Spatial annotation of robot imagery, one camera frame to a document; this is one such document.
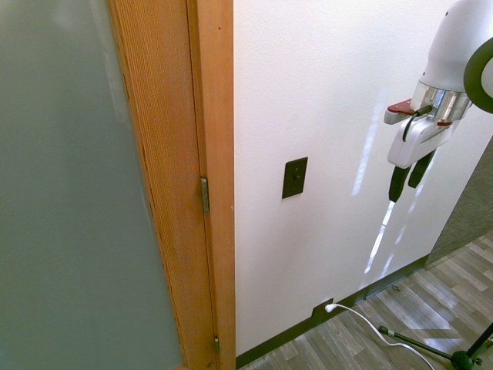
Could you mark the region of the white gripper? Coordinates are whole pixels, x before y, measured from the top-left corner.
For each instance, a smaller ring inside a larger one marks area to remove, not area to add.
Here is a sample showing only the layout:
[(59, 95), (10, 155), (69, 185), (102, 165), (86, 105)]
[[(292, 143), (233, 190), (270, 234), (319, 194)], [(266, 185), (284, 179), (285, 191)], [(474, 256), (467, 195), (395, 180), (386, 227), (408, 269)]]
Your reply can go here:
[(418, 187), (434, 157), (432, 151), (446, 143), (457, 126), (458, 121), (443, 126), (442, 123), (419, 118), (408, 127), (406, 139), (403, 140), (407, 124), (401, 125), (387, 156), (388, 162), (396, 166), (388, 191), (390, 201), (396, 203), (400, 198), (407, 179), (407, 168), (415, 162), (407, 184), (411, 188)]

